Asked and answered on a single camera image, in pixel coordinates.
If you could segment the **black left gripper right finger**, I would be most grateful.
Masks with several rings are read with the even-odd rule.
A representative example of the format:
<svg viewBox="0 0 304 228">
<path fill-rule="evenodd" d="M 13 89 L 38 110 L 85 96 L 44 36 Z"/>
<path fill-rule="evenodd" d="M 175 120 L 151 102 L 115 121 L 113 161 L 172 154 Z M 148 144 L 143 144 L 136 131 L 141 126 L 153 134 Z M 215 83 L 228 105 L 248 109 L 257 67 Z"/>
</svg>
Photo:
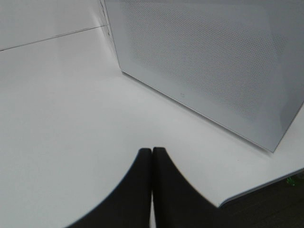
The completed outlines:
<svg viewBox="0 0 304 228">
<path fill-rule="evenodd" d="M 163 147 L 152 151 L 156 227 L 219 228 L 221 213 L 183 177 Z"/>
</svg>

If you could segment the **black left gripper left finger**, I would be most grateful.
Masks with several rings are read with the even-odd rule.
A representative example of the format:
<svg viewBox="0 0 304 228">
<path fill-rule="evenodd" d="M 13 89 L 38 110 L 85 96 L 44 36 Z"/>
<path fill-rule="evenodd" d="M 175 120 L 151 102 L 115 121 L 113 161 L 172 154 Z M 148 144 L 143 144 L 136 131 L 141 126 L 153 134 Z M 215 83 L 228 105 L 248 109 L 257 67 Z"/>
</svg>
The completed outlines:
<svg viewBox="0 0 304 228">
<path fill-rule="evenodd" d="M 148 228 L 152 197 L 152 151 L 141 148 L 115 189 L 70 228 Z"/>
</svg>

